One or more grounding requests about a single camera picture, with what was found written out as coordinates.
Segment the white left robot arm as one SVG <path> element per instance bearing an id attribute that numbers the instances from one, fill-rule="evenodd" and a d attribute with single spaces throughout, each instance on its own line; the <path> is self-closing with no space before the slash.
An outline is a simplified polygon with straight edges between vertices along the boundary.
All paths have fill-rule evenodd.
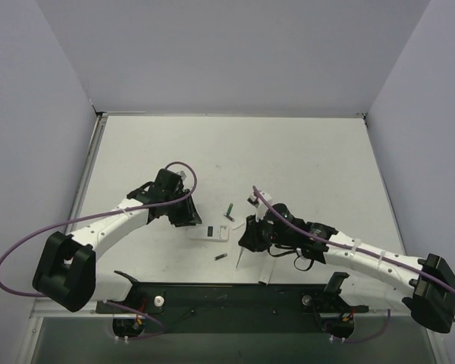
<path id="1" fill-rule="evenodd" d="M 69 234 L 55 232 L 45 242 L 32 285 L 35 290 L 77 312 L 90 301 L 111 300 L 124 312 L 140 304 L 138 281 L 121 271 L 99 273 L 96 264 L 128 234 L 163 216 L 176 228 L 201 224 L 193 190 L 183 171 L 162 168 L 155 180 L 130 191 L 108 214 L 91 218 Z"/>

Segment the white battery cover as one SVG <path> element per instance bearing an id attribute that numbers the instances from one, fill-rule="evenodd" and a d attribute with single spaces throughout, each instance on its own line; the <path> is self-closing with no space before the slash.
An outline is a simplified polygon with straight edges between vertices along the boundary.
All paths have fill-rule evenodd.
<path id="1" fill-rule="evenodd" d="M 231 228 L 232 228 L 233 230 L 236 230 L 236 229 L 238 229 L 238 228 L 241 228 L 241 227 L 244 226 L 244 225 L 245 225 L 245 222 L 244 222 L 244 221 L 235 221 L 235 222 L 233 222 L 233 223 L 231 224 Z"/>

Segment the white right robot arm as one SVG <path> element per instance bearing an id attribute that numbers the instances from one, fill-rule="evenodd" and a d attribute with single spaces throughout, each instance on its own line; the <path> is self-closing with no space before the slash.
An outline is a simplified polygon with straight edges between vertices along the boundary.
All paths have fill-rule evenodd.
<path id="1" fill-rule="evenodd" d="M 242 249 L 274 258 L 294 254 L 311 268 L 315 263 L 341 267 L 325 286 L 325 296 L 345 306 L 408 312 L 421 326 L 442 334 L 455 324 L 455 274 L 435 254 L 425 258 L 392 253 L 362 243 L 345 233 L 294 217 L 283 203 L 256 209 L 246 218 Z"/>

